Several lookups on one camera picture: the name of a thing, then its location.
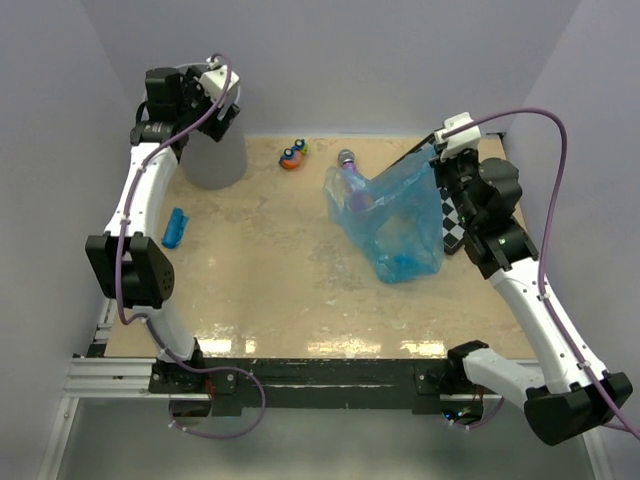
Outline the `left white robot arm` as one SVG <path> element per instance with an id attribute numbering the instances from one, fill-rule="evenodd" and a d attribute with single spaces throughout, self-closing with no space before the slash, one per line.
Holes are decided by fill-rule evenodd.
<path id="1" fill-rule="evenodd" d="M 172 305 L 175 270 L 156 233 L 190 134 L 222 139 L 239 113 L 231 98 L 238 83 L 232 67 L 219 59 L 146 72 L 120 199 L 103 232 L 88 236 L 85 243 L 95 277 L 114 301 L 120 322 L 140 323 L 155 343 L 153 393 L 202 393 L 210 383 L 198 341 Z"/>

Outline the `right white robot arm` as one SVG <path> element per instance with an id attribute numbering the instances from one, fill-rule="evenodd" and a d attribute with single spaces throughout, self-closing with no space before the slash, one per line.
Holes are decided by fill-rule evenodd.
<path id="1" fill-rule="evenodd" d="M 540 273 L 541 256 L 514 215 L 522 195 L 517 168 L 500 158 L 480 160 L 473 148 L 452 157 L 438 152 L 430 165 L 457 211 L 469 259 L 509 306 L 541 370 L 470 341 L 448 351 L 443 390 L 493 391 L 519 407 L 550 446 L 608 423 L 632 394 L 631 381 L 609 371 Z"/>

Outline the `grey plastic trash bin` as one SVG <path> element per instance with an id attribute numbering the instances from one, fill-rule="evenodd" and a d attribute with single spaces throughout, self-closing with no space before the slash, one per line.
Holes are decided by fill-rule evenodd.
<path id="1" fill-rule="evenodd" d="M 205 63 L 186 65 L 184 73 L 188 67 L 205 67 Z M 181 165 L 187 180 L 202 189 L 219 190 L 239 181 L 248 165 L 241 112 L 220 142 L 198 128 L 189 133 Z"/>

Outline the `blue plastic trash bag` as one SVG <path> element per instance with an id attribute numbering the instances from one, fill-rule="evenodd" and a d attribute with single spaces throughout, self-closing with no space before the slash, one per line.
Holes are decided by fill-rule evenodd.
<path id="1" fill-rule="evenodd" d="M 368 180 L 369 207 L 350 209 L 346 171 L 327 169 L 323 190 L 329 219 L 342 228 L 387 284 L 439 272 L 443 258 L 441 198 L 429 160 L 434 149 L 411 154 Z"/>

